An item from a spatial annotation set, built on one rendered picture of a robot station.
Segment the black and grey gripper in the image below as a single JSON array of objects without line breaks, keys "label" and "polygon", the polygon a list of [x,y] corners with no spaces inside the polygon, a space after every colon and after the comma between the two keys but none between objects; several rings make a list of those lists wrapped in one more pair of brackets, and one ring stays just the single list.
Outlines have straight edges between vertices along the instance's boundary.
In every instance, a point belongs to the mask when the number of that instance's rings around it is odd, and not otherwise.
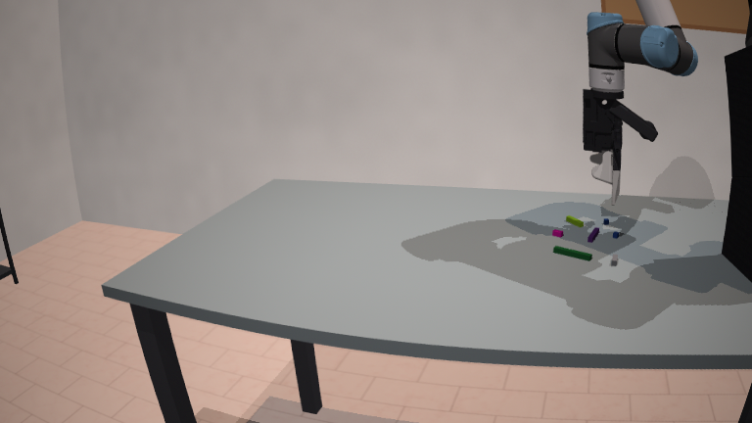
[{"label": "black and grey gripper", "polygon": [[[583,98],[585,98],[584,150],[598,152],[589,158],[591,162],[598,164],[592,169],[591,175],[595,179],[612,185],[612,205],[615,205],[620,194],[623,122],[610,113],[609,109],[613,104],[613,99],[624,99],[624,91],[601,92],[592,90],[592,88],[590,90],[583,89]],[[602,104],[603,100],[609,103]]]}]

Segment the olive green rectangular rod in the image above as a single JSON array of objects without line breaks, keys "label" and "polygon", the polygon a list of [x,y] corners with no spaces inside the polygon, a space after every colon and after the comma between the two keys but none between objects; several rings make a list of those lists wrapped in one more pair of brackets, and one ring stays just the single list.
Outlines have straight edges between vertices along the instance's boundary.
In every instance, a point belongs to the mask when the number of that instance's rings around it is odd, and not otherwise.
[{"label": "olive green rectangular rod", "polygon": [[584,227],[584,223],[570,215],[566,216],[566,221],[578,226],[578,227]]}]

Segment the purple rod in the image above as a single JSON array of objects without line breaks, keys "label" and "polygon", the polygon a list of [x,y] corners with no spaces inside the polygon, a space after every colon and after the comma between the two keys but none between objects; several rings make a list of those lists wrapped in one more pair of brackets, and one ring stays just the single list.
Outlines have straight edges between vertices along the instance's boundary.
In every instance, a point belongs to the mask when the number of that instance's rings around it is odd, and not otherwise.
[{"label": "purple rod", "polygon": [[587,241],[592,243],[599,233],[599,228],[595,227],[587,238]]}]

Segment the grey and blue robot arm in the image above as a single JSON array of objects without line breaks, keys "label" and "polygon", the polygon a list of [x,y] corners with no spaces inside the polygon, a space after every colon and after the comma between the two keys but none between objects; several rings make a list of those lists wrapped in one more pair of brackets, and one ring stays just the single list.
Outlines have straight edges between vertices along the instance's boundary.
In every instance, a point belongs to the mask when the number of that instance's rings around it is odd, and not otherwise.
[{"label": "grey and blue robot arm", "polygon": [[[592,12],[587,16],[588,73],[592,90],[622,92],[625,63],[680,76],[691,75],[697,67],[697,52],[686,42],[671,1],[635,1],[645,25],[625,24],[620,14]],[[642,138],[651,142],[656,139],[658,132],[654,124],[616,99],[609,112],[639,132]]]}]

